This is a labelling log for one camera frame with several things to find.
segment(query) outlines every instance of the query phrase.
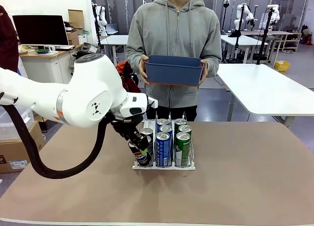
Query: gray hoodie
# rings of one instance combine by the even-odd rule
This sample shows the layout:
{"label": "gray hoodie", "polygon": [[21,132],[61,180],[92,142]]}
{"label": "gray hoodie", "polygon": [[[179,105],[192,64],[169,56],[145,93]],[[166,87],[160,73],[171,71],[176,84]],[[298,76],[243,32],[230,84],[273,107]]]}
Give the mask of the gray hoodie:
{"label": "gray hoodie", "polygon": [[[208,61],[214,76],[221,61],[219,20],[203,0],[191,0],[180,11],[168,0],[155,0],[134,14],[127,45],[128,62],[139,71],[141,55],[197,57]],[[151,84],[147,95],[160,106],[178,108],[197,105],[198,87]]]}

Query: blue plastic bin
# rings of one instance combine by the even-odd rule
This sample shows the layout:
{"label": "blue plastic bin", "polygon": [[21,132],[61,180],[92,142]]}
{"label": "blue plastic bin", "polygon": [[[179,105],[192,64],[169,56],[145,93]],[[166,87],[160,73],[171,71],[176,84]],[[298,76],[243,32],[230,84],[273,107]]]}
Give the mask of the blue plastic bin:
{"label": "blue plastic bin", "polygon": [[201,59],[191,57],[151,55],[145,64],[150,83],[198,86],[203,71]]}

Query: can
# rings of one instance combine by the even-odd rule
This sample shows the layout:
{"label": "can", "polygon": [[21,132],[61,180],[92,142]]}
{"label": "can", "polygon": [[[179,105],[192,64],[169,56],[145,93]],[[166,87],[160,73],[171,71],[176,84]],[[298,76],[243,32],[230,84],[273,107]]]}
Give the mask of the can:
{"label": "can", "polygon": [[179,126],[179,132],[188,133],[192,137],[192,127],[188,125]]}
{"label": "can", "polygon": [[152,156],[148,153],[148,149],[141,151],[131,140],[128,141],[128,146],[140,166],[148,166],[151,163]]}
{"label": "can", "polygon": [[157,166],[165,167],[170,163],[170,134],[160,132],[156,135]]}
{"label": "can", "polygon": [[177,134],[180,132],[179,131],[179,127],[183,126],[183,125],[187,125],[187,121],[185,119],[176,119],[175,120],[175,133],[174,133],[174,137],[175,137],[175,144],[176,144],[176,137]]}
{"label": "can", "polygon": [[150,128],[143,128],[143,129],[141,129],[141,134],[149,136],[151,138],[151,140],[154,139],[154,132]]}
{"label": "can", "polygon": [[170,134],[170,138],[172,137],[172,126],[169,126],[169,125],[161,126],[160,131],[167,132],[168,134]]}
{"label": "can", "polygon": [[167,119],[159,119],[157,121],[157,132],[156,132],[156,134],[158,134],[160,132],[161,126],[166,126],[168,124],[169,124],[169,121]]}
{"label": "can", "polygon": [[176,136],[177,150],[176,150],[176,163],[179,166],[188,165],[188,156],[190,153],[191,136],[186,132],[179,132]]}

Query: hoodie drawstring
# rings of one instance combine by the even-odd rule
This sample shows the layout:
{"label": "hoodie drawstring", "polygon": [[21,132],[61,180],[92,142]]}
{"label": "hoodie drawstring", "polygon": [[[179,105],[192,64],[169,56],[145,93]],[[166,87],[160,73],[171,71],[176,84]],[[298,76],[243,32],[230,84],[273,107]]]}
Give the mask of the hoodie drawstring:
{"label": "hoodie drawstring", "polygon": [[170,55],[170,42],[169,42],[169,37],[170,37],[170,18],[169,18],[169,9],[168,9],[168,2],[165,1],[165,6],[166,6],[166,31],[167,31],[167,55]]}
{"label": "hoodie drawstring", "polygon": [[189,20],[188,20],[188,30],[190,32],[190,45],[191,49],[193,48],[193,42],[192,42],[192,12],[191,12],[191,5],[193,1],[190,2],[190,5],[188,7],[188,12],[189,12]]}

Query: hand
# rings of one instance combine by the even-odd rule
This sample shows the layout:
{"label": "hand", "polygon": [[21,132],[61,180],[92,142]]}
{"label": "hand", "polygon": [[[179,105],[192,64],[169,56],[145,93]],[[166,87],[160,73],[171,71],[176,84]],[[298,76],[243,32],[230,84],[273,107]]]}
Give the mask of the hand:
{"label": "hand", "polygon": [[142,81],[147,85],[149,85],[149,82],[146,80],[147,74],[145,73],[146,72],[145,62],[148,62],[148,60],[149,57],[143,54],[141,56],[141,60],[139,61],[139,73],[141,74]]}
{"label": "hand", "polygon": [[205,79],[208,75],[208,62],[207,62],[207,60],[205,60],[205,59],[201,60],[201,66],[203,66],[203,72],[202,72],[202,76],[201,76],[201,80],[200,80],[199,85],[201,85],[205,81]]}

